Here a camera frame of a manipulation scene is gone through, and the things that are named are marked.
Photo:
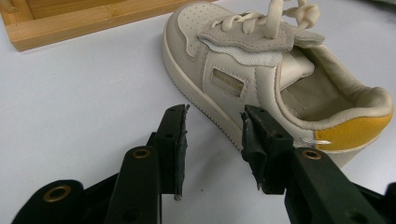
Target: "white surface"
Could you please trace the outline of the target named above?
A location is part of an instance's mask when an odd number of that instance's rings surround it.
[[[363,83],[396,95],[396,8],[320,0],[313,31]],[[267,1],[220,0],[235,12]],[[169,14],[17,52],[0,22],[0,223],[10,223],[39,188],[76,179],[87,188],[143,146],[163,112],[189,102],[166,74],[161,35]],[[256,190],[248,164],[220,129],[192,106],[183,201],[163,196],[163,223],[288,223],[283,196]],[[396,181],[396,125],[343,168],[383,193]]]

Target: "shoe sole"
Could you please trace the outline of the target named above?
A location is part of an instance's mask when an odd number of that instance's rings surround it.
[[[168,47],[166,39],[166,27],[163,31],[163,61],[169,77],[177,88],[209,117],[233,142],[238,150],[242,150],[242,130],[210,97],[202,92],[177,65]]]

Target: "bamboo tray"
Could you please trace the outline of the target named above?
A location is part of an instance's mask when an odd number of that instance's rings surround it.
[[[0,12],[9,40],[23,51],[162,15],[189,2],[193,0],[0,0]]]

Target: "white sneaker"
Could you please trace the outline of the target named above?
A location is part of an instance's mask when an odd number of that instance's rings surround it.
[[[299,1],[268,15],[241,15],[207,2],[178,9],[163,32],[163,59],[178,88],[242,149],[245,105],[270,114],[296,146],[321,149],[342,166],[372,143],[393,114],[389,93],[354,78],[307,32],[318,7]],[[281,20],[296,18],[299,26]]]

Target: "white shoelace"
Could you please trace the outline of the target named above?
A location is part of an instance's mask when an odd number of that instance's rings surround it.
[[[221,30],[227,32],[231,30],[234,22],[242,22],[242,30],[248,35],[253,33],[257,24],[265,27],[264,36],[266,38],[275,39],[282,15],[295,18],[300,29],[309,29],[316,24],[320,16],[318,5],[307,4],[306,0],[298,0],[297,7],[283,10],[283,1],[271,0],[267,16],[249,11],[242,15],[227,17],[223,21],[214,21],[212,28],[221,24]]]

